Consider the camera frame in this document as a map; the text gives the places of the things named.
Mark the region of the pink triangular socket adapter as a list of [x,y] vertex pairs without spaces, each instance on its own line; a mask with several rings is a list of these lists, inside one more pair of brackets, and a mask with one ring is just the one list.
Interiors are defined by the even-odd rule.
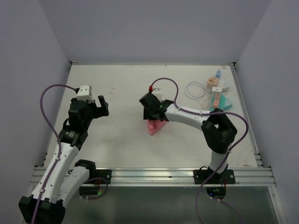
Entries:
[[160,120],[147,120],[147,128],[149,135],[155,135],[159,130],[161,130],[167,121],[160,121]]

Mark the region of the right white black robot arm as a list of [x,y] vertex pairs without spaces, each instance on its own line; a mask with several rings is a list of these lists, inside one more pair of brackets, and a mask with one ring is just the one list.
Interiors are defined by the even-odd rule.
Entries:
[[202,131],[208,147],[212,150],[208,178],[213,183],[224,179],[224,171],[228,167],[225,155],[235,140],[237,129],[222,110],[191,110],[175,105],[171,100],[161,101],[152,93],[146,93],[139,102],[144,107],[145,120],[177,122]]

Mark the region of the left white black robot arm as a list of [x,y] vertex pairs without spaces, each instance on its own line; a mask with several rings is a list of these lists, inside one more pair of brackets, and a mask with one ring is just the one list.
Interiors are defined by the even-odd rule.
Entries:
[[31,192],[19,201],[19,209],[28,224],[60,224],[71,198],[83,184],[105,184],[110,181],[97,173],[95,162],[79,160],[69,167],[81,150],[88,128],[94,119],[109,115],[108,103],[98,96],[100,106],[94,101],[71,100],[68,118],[58,135],[54,155],[43,177]]

